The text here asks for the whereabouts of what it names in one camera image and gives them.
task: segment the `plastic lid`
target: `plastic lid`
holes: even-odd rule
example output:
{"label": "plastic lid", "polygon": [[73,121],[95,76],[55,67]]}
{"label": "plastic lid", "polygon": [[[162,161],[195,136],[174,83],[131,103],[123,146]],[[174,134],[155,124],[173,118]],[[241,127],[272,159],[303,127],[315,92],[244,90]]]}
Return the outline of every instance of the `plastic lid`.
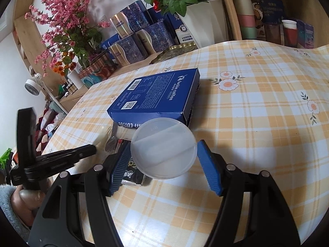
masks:
{"label": "plastic lid", "polygon": [[130,149],[137,168],[155,179],[181,176],[197,156],[197,144],[190,129],[170,118],[142,124],[131,139]]}

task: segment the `green paper cup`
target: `green paper cup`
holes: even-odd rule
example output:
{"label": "green paper cup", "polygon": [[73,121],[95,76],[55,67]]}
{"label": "green paper cup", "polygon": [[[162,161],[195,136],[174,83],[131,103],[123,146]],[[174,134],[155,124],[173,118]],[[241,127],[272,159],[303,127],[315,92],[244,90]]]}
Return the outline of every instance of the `green paper cup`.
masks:
{"label": "green paper cup", "polygon": [[257,38],[257,30],[255,27],[240,27],[242,39],[256,39]]}

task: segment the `plaid tablecloth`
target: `plaid tablecloth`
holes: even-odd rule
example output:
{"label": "plaid tablecloth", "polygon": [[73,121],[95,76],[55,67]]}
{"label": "plaid tablecloth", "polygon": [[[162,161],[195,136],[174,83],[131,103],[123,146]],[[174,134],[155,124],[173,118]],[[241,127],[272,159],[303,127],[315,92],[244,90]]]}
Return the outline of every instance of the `plaid tablecloth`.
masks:
{"label": "plaid tablecloth", "polygon": [[[303,242],[329,205],[328,50],[225,42],[114,77],[83,96],[44,153],[93,142],[100,126],[112,124],[107,108],[134,78],[198,67],[190,129],[227,163],[252,173],[268,170]],[[237,240],[246,226],[247,196]],[[198,159],[181,177],[122,186],[108,198],[124,246],[201,247],[220,202]],[[86,239],[93,241],[83,200],[82,219]]]}

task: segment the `barcode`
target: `barcode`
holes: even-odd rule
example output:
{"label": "barcode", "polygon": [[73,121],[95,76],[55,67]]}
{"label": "barcode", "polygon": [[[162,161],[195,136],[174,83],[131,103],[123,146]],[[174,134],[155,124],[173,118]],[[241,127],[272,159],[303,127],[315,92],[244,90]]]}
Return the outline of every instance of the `barcode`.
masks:
{"label": "barcode", "polygon": [[133,82],[133,84],[128,88],[128,90],[135,90],[135,88],[138,86],[138,84],[140,83],[142,79],[138,79],[136,81]]}
{"label": "barcode", "polygon": [[135,106],[136,103],[137,103],[137,101],[126,102],[126,104],[124,104],[124,106],[121,109],[122,110],[130,110]]}

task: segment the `white fan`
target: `white fan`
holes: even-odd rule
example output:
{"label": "white fan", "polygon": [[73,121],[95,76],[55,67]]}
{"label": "white fan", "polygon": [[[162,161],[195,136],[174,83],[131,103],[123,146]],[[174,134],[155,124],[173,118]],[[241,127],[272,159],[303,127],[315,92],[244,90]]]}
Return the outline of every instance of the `white fan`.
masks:
{"label": "white fan", "polygon": [[41,89],[44,89],[51,99],[66,113],[68,114],[67,110],[60,104],[60,102],[53,96],[50,90],[45,85],[44,81],[42,80],[42,76],[40,73],[35,74],[31,79],[28,79],[25,83],[25,88],[29,91],[32,95],[38,96],[40,94]]}

